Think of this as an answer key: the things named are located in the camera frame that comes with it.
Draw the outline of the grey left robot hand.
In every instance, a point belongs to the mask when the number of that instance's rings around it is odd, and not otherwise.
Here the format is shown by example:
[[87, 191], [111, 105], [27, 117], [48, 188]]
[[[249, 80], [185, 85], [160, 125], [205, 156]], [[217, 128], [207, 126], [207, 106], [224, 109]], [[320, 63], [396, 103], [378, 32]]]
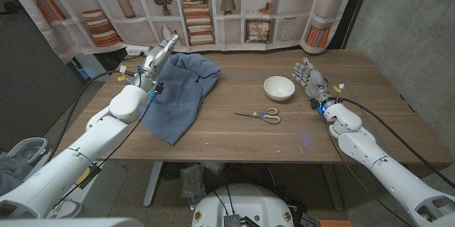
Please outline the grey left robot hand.
[[153, 82], [159, 76], [178, 41], [178, 34], [173, 33], [158, 46], [152, 48], [141, 67], [141, 80]]

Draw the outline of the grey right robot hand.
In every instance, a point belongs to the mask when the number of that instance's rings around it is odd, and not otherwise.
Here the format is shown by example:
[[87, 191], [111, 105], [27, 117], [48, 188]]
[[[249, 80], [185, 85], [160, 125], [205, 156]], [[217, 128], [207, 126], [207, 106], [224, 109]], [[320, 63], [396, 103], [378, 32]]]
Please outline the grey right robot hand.
[[326, 81], [307, 57], [303, 58], [302, 63], [295, 63], [294, 73], [291, 76], [301, 84], [311, 99], [322, 103], [330, 98]]

